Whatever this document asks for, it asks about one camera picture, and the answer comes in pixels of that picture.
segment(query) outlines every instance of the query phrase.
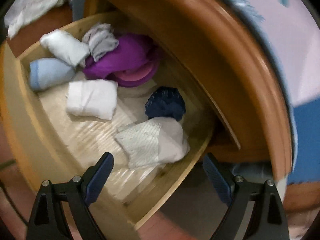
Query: blue gripper pad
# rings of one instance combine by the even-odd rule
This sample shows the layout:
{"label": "blue gripper pad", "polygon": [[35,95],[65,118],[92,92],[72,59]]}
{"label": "blue gripper pad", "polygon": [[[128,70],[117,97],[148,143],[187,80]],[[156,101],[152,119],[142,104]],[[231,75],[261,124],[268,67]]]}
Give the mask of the blue gripper pad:
{"label": "blue gripper pad", "polygon": [[94,174],[85,190],[84,202],[87,206],[97,201],[97,198],[113,169],[113,165],[113,155],[111,153],[104,153],[97,164],[90,167],[94,168]]}
{"label": "blue gripper pad", "polygon": [[231,172],[222,168],[211,153],[204,156],[202,165],[220,200],[230,206],[234,189]]}

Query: clothing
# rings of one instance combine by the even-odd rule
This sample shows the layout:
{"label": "clothing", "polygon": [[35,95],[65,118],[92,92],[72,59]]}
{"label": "clothing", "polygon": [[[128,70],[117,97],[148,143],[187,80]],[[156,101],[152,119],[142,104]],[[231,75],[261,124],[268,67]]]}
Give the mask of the clothing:
{"label": "clothing", "polygon": [[43,35],[40,44],[48,48],[57,58],[74,67],[90,55],[87,44],[75,39],[70,33],[58,29]]}
{"label": "clothing", "polygon": [[182,126],[173,118],[156,117],[120,130],[115,140],[127,153],[129,168],[174,163],[190,150]]}
{"label": "clothing", "polygon": [[117,105],[117,87],[116,82],[107,80],[70,82],[66,111],[111,121]]}
{"label": "clothing", "polygon": [[177,88],[159,87],[145,104],[149,119],[163,116],[180,121],[186,113],[186,104]]}
{"label": "clothing", "polygon": [[12,39],[23,27],[41,16],[51,8],[61,6],[65,0],[15,0],[4,16],[4,25],[8,27],[8,36]]}
{"label": "clothing", "polygon": [[107,23],[94,25],[83,36],[82,42],[89,45],[90,54],[95,62],[107,52],[113,51],[119,44],[112,33],[111,25]]}
{"label": "clothing", "polygon": [[70,81],[76,71],[56,58],[41,58],[30,63],[29,84],[33,91]]}
{"label": "clothing", "polygon": [[159,60],[157,46],[145,35],[127,33],[119,38],[116,49],[105,54],[98,62],[86,59],[84,74],[89,79],[109,79],[116,71],[134,71],[141,66]]}

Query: light blue sock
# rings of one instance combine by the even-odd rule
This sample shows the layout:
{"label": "light blue sock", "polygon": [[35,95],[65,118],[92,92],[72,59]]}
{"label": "light blue sock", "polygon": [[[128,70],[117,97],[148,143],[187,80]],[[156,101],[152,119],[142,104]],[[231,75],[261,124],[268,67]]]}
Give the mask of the light blue sock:
{"label": "light blue sock", "polygon": [[70,81],[74,67],[56,58],[41,58],[30,63],[29,83],[33,91],[41,91]]}

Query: metal screw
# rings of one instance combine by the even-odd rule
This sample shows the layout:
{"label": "metal screw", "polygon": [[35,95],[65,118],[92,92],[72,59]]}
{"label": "metal screw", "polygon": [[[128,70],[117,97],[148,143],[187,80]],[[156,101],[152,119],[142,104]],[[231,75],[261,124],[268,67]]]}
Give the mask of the metal screw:
{"label": "metal screw", "polygon": [[274,185],[274,182],[273,182],[271,179],[268,179],[268,180],[267,180],[267,184],[268,184],[269,186],[273,186],[273,185]]}
{"label": "metal screw", "polygon": [[42,186],[47,187],[50,184],[50,181],[45,180],[44,182],[42,182]]}
{"label": "metal screw", "polygon": [[72,178],[72,181],[73,182],[79,182],[81,180],[81,177],[80,176],[74,176],[73,178]]}
{"label": "metal screw", "polygon": [[236,177],[235,177],[235,180],[236,180],[236,182],[243,182],[244,181],[244,178],[242,177],[242,176],[240,176],[240,175],[237,175]]}

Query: white cloth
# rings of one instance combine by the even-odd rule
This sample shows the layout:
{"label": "white cloth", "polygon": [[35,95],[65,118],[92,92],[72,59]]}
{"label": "white cloth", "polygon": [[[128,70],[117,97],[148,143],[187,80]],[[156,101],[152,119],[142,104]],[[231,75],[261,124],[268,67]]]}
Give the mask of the white cloth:
{"label": "white cloth", "polygon": [[8,36],[12,39],[25,25],[39,19],[54,6],[61,6],[65,0],[15,0],[4,17]]}
{"label": "white cloth", "polygon": [[95,62],[119,45],[119,41],[112,33],[111,25],[107,23],[94,25],[83,36],[82,42],[89,45],[90,53]]}
{"label": "white cloth", "polygon": [[111,121],[117,105],[117,87],[117,82],[102,79],[70,82],[66,111]]}
{"label": "white cloth", "polygon": [[57,58],[74,67],[90,55],[87,44],[77,40],[70,33],[58,29],[43,35],[40,44],[48,48]]}
{"label": "white cloth", "polygon": [[174,163],[190,150],[181,124],[168,117],[120,128],[115,139],[128,155],[129,168]]}

